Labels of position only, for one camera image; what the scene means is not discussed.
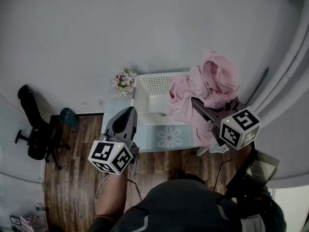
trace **black cable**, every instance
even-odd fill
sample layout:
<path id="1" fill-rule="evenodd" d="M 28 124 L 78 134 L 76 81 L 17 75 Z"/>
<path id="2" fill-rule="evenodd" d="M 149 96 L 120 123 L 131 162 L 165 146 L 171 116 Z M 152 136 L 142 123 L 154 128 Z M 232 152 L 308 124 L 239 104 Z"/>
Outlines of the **black cable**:
<path id="1" fill-rule="evenodd" d="M 225 163 L 231 161 L 232 159 L 233 159 L 233 158 L 231 158 L 230 160 L 227 160 L 227 161 L 221 163 L 220 168 L 219 168 L 219 171 L 218 171 L 218 175 L 217 175 L 217 178 L 216 178 L 216 182 L 214 183 L 213 191 L 216 191 L 216 186 L 217 186 L 217 182 L 218 182 L 218 178 L 219 178 L 219 174 L 220 174 L 220 171 L 221 171 L 222 166 L 223 166 Z"/>
<path id="2" fill-rule="evenodd" d="M 137 191 L 137 193 L 139 195 L 140 201 L 142 201 L 142 198 L 141 198 L 141 195 L 140 195 L 140 190 L 139 190 L 139 187 L 137 186 L 137 184 L 133 180 L 130 180 L 130 179 L 128 179 L 128 182 L 131 182 L 131 183 L 135 184 L 136 191 Z"/>

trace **black office chair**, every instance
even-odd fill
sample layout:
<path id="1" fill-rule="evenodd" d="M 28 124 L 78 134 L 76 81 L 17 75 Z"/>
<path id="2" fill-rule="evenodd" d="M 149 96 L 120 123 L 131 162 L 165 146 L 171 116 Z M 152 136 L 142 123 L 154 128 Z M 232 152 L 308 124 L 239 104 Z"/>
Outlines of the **black office chair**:
<path id="1" fill-rule="evenodd" d="M 51 138 L 53 127 L 42 119 L 34 96 L 27 85 L 20 88 L 18 98 L 33 128 L 29 137 L 23 136 L 21 134 L 22 131 L 19 130 L 15 143 L 17 144 L 18 139 L 27 141 L 27 145 L 29 145 L 28 155 L 35 160 L 45 158 L 45 161 L 49 162 L 48 157 L 52 154 L 56 167 L 60 170 L 61 166 L 58 165 L 55 149 L 70 149 L 68 145 L 57 144 L 57 142 L 60 142 L 62 130 L 57 130 L 55 136 Z"/>

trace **flower bouquet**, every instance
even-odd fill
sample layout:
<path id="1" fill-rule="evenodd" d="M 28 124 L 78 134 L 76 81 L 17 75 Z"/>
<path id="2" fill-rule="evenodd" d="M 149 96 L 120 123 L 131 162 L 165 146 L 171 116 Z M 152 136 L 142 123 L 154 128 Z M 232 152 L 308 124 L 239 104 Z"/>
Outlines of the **flower bouquet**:
<path id="1" fill-rule="evenodd" d="M 134 81 L 137 74 L 128 67 L 117 73 L 112 79 L 112 87 L 118 96 L 126 96 L 133 91 Z"/>

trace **wooden floor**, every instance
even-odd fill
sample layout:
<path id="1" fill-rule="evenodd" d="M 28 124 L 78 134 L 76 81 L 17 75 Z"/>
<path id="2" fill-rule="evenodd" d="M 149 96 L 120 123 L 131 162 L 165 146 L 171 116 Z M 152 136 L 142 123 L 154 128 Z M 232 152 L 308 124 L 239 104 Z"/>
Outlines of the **wooden floor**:
<path id="1" fill-rule="evenodd" d="M 62 170 L 55 168 L 52 158 L 45 167 L 45 205 L 48 208 L 49 228 L 57 225 L 66 232 L 85 232 L 94 218 L 95 193 L 106 175 L 96 171 L 87 158 L 92 142 L 100 135 L 102 119 L 102 116 L 80 117 L 80 123 L 75 128 L 63 125 L 59 120 L 55 122 L 55 129 L 63 130 L 61 144 L 68 144 L 71 150 L 57 151 Z M 154 186 L 174 178 L 180 169 L 196 174 L 213 189 L 220 164 L 231 156 L 229 152 L 222 155 L 207 152 L 197 157 L 196 150 L 140 153 L 138 164 L 129 165 L 128 178 L 137 183 L 142 198 Z M 216 191 L 224 193 L 226 184 L 234 174 L 233 162 L 225 164 Z M 126 209 L 138 202 L 135 185 L 128 183 Z"/>

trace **flower pattern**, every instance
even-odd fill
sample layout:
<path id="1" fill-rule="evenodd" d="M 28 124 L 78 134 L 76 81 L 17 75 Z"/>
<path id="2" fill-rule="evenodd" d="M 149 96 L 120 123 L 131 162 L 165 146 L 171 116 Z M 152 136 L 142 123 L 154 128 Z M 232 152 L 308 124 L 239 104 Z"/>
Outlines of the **flower pattern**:
<path id="1" fill-rule="evenodd" d="M 166 147 L 166 148 L 174 148 L 176 145 L 182 145 L 183 141 L 177 136 L 182 132 L 180 129 L 172 130 L 171 126 L 166 126 L 165 131 L 158 131 L 158 137 L 162 138 L 161 141 L 158 142 L 158 147 Z"/>

